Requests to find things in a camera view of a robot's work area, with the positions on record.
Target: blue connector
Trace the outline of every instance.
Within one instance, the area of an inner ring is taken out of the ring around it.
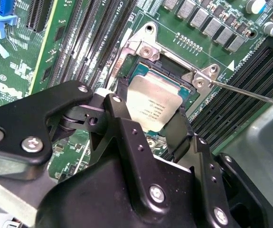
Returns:
[[[2,17],[0,15],[0,39],[5,38],[5,25],[8,24],[10,26],[17,25],[18,17],[16,15],[9,15]],[[0,54],[3,58],[9,57],[8,51],[1,45],[0,43]]]
[[[0,0],[0,15],[8,16],[13,14],[15,0]]]

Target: gray metal surface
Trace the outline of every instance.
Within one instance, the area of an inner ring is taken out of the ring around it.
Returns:
[[[273,106],[221,152],[235,159],[273,206]]]
[[[55,185],[47,171],[29,181],[0,177],[0,209],[32,227],[40,202]]]

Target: blue clip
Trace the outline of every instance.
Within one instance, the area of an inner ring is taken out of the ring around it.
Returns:
[[[5,38],[5,24],[14,26],[17,24],[18,17],[16,15],[1,16],[0,15],[0,39]],[[0,44],[0,54],[3,58],[9,57],[7,50]]]

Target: capacitor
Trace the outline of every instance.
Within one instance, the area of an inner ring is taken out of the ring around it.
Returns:
[[[265,0],[248,0],[246,3],[246,11],[251,14],[259,14],[263,12],[265,6]]]
[[[268,36],[273,37],[273,23],[271,21],[265,23],[263,26],[263,31]]]

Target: pcie slot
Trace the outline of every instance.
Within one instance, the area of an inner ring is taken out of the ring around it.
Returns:
[[[254,76],[252,76],[251,78],[249,78],[249,80],[245,80],[243,81],[242,84],[240,84],[239,86],[242,87],[243,89],[247,90],[247,91],[251,91],[254,93],[260,93],[261,91],[255,90],[255,86],[259,85],[260,82],[264,83],[264,81],[262,81],[262,79],[266,80],[266,77],[259,77],[259,75],[266,75],[267,72],[270,71],[270,69],[273,67],[273,58],[269,59],[266,66],[268,66],[267,68],[257,68],[256,70],[253,70],[252,73],[255,73]],[[229,92],[227,91],[228,96],[226,97],[226,100],[230,100],[231,102],[225,103],[225,101],[218,106],[218,108],[216,109],[217,112],[211,114],[211,116],[209,117],[209,122],[211,123],[211,121],[214,121],[216,124],[217,123],[223,123],[222,119],[226,119],[226,115],[230,115],[232,113],[232,110],[234,110],[232,107],[235,106],[235,104],[239,103],[239,101],[244,98],[245,96],[240,96],[240,94],[234,93],[234,92]],[[201,127],[197,128],[198,132],[202,132],[203,129],[205,129],[205,132],[210,132],[212,128],[216,127],[216,124],[214,124],[213,126],[210,125],[206,125],[204,123],[204,125],[201,125]]]
[[[117,7],[119,7],[119,3],[120,3],[119,0],[113,0],[110,6],[108,7],[107,15],[105,16],[104,22],[102,23],[102,27],[100,28],[95,38],[95,43],[91,47],[89,51],[89,55],[85,59],[93,60],[96,53],[100,49],[100,46],[102,41],[104,40],[104,37],[106,36],[108,37],[110,32],[112,32],[112,30],[109,30],[109,28],[112,27],[112,18],[114,18],[116,14]],[[85,76],[88,72],[88,69],[89,69],[89,65],[86,62],[84,62],[78,67],[76,75],[79,81],[83,82],[85,80]]]
[[[273,90],[270,90],[270,92],[268,94],[266,94],[266,96],[268,97],[272,97],[273,96]],[[256,113],[257,111],[260,110],[260,108],[265,104],[265,102],[263,101],[257,101],[254,100],[253,98],[250,98],[253,100],[253,103],[250,104],[248,107],[252,107],[246,115],[241,114],[241,116],[238,116],[237,118],[240,118],[239,122],[237,123],[237,125],[242,125],[243,123],[245,123],[254,113]],[[229,129],[225,129],[223,132],[221,132],[222,137],[219,138],[218,140],[214,139],[213,141],[211,141],[211,150],[213,151],[214,149],[216,149],[224,140],[226,140],[234,131],[235,131],[236,127],[230,127]]]
[[[268,79],[266,79],[265,77],[261,78],[259,82],[257,82],[256,86],[258,86],[257,89],[253,90],[255,93],[258,94],[266,94],[267,88],[270,87],[270,84],[273,84],[273,74],[268,77]],[[253,101],[256,101],[253,98],[249,98],[247,96],[243,96],[243,95],[236,95],[234,97],[234,99],[232,99],[234,102],[231,103],[231,109],[229,107],[227,107],[227,110],[229,110],[229,112],[226,113],[226,115],[223,115],[221,119],[223,120],[230,120],[230,122],[234,123],[235,120],[237,120],[237,122],[239,121],[239,119],[237,118],[237,116],[240,113],[245,114],[245,110],[247,108],[249,108],[249,103],[252,103]],[[214,127],[213,128],[213,132],[220,132],[222,130],[223,127],[225,127],[225,125],[228,123],[227,121],[222,121],[221,119],[218,120],[219,123],[221,123],[218,127]],[[216,138],[216,135],[214,133],[210,134],[206,140],[208,140],[209,142],[213,142]]]
[[[91,31],[91,27],[94,24],[94,20],[95,20],[95,16],[98,12],[99,9],[99,5],[101,4],[102,0],[96,0],[93,5],[91,6],[89,15],[86,19],[86,23],[83,27],[83,30],[81,31],[81,34],[79,35],[78,41],[76,43],[76,47],[74,48],[74,55],[76,56],[75,58],[73,58],[72,56],[70,57],[70,61],[69,64],[67,65],[67,69],[66,72],[64,73],[63,77],[61,78],[61,83],[62,82],[66,82],[69,81],[73,75],[74,69],[76,67],[76,63],[77,63],[77,58],[78,56],[81,54],[81,51],[83,51],[83,56],[86,56],[88,54],[88,50],[89,47],[92,45],[94,38],[96,37],[96,34],[98,32],[99,27],[101,26],[102,23],[102,19],[104,18],[104,15],[108,9],[108,5],[110,3],[110,0],[107,0],[105,3],[105,7],[103,9],[103,11],[100,13],[100,17],[97,20],[96,24],[95,24],[95,29],[92,31],[90,40],[87,44],[86,50],[82,50],[83,45]]]
[[[99,80],[103,68],[107,65],[111,54],[113,53],[114,48],[116,47],[117,41],[120,38],[120,35],[123,32],[123,29],[126,26],[126,23],[129,19],[129,16],[133,12],[138,0],[131,0],[123,5],[123,13],[117,19],[114,25],[112,36],[107,40],[107,43],[104,45],[95,65],[96,71],[92,74],[92,79],[89,83],[91,88],[95,88],[97,81]]]
[[[233,77],[228,82],[229,85],[240,87],[242,82],[245,81],[246,78],[250,76],[250,74],[253,72],[253,70],[256,68],[257,65],[262,63],[264,59],[266,59],[271,53],[271,50],[261,46],[257,51],[255,56],[259,56],[257,58],[250,57],[248,60],[247,65],[250,67],[245,67],[245,69],[241,69],[241,73],[237,76],[236,74],[233,75]],[[205,121],[208,120],[211,115],[215,112],[216,109],[219,108],[219,106],[225,102],[229,96],[231,96],[233,92],[221,89],[217,96],[203,109],[203,111],[200,113],[200,115],[192,122],[192,126],[194,129],[198,129],[199,127],[203,126]]]
[[[93,4],[93,0],[88,0],[86,2],[85,8],[82,9],[83,1],[84,0],[78,0],[75,4],[71,20],[69,22],[69,28],[67,29],[66,32],[66,37],[63,39],[63,43],[61,45],[62,50],[59,54],[59,57],[57,58],[57,62],[54,67],[54,73],[49,82],[49,87],[52,87],[60,83],[61,78],[65,73],[66,66],[69,62],[70,55],[76,44],[78,35],[82,29],[85,18],[88,15],[90,6],[91,4]]]
[[[26,27],[34,32],[41,32],[45,28],[52,0],[32,0]]]

